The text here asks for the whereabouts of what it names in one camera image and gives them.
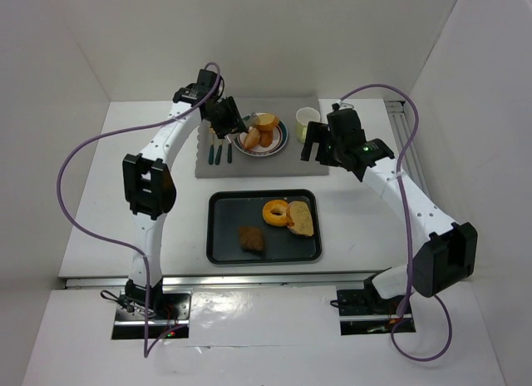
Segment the orange round bun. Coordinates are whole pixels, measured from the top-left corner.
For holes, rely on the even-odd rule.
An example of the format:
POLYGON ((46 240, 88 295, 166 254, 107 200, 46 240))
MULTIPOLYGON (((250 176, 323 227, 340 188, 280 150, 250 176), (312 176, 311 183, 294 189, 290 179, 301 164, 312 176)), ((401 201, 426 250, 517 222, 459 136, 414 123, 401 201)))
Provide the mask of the orange round bun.
POLYGON ((260 139, 260 130, 255 127, 250 127, 249 132, 244 138, 243 146, 246 150, 252 150, 260 143, 260 139))

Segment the brown oblong bread roll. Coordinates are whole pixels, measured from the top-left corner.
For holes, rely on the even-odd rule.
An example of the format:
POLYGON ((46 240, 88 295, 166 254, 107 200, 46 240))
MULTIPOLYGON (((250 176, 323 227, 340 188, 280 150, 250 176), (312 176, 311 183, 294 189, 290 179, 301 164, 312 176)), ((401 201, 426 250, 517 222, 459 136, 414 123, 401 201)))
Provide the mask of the brown oblong bread roll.
POLYGON ((263 148, 267 148, 272 143, 273 143, 273 132, 272 131, 261 131, 259 145, 263 148))

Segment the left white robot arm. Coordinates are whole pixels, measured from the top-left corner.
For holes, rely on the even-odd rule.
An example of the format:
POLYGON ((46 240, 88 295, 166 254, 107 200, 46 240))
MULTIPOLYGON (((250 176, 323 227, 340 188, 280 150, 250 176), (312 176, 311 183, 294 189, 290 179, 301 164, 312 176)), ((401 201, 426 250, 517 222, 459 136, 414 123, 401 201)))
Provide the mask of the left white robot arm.
POLYGON ((158 126, 150 142, 139 153, 126 155, 122 162, 137 252, 125 295, 154 313, 165 306, 160 251, 165 219, 178 196, 170 174, 177 154, 202 121, 211 123, 219 139, 246 130, 234 99, 223 94, 220 70, 201 69, 195 82, 175 93, 168 119, 158 126))

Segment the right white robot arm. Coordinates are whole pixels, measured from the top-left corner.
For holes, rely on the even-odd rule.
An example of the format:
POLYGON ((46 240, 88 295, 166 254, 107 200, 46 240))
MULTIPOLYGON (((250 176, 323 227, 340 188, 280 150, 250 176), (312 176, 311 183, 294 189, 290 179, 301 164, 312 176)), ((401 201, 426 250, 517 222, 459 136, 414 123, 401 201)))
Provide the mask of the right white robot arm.
POLYGON ((475 268, 478 233, 439 209, 402 169, 388 145, 367 139, 358 114, 336 106, 324 123, 308 123, 301 154, 342 167, 386 202, 406 227, 407 263, 373 276, 369 285, 380 299, 416 291, 430 298, 471 276, 475 268))

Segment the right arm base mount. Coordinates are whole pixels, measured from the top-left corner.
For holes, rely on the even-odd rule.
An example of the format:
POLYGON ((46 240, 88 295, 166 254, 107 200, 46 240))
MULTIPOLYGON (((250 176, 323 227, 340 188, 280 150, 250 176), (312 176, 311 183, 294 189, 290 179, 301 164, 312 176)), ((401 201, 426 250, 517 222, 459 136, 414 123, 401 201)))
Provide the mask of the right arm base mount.
POLYGON ((339 289, 329 304, 339 315, 341 336, 390 334, 399 324, 399 333, 415 333, 411 309, 397 315, 402 297, 378 299, 366 289, 339 289))

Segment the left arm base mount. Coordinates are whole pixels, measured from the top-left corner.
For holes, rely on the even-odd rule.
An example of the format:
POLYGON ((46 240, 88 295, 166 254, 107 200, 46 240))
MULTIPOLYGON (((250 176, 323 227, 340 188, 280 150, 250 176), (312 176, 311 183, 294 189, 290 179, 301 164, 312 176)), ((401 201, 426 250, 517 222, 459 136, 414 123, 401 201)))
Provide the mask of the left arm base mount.
MULTIPOLYGON (((144 302, 127 299, 123 291, 118 295, 102 290, 100 297, 116 304, 111 338, 134 340, 144 338, 144 302)), ((190 334, 191 293, 164 294, 162 307, 148 309, 149 339, 163 334, 164 339, 188 339, 190 334)))

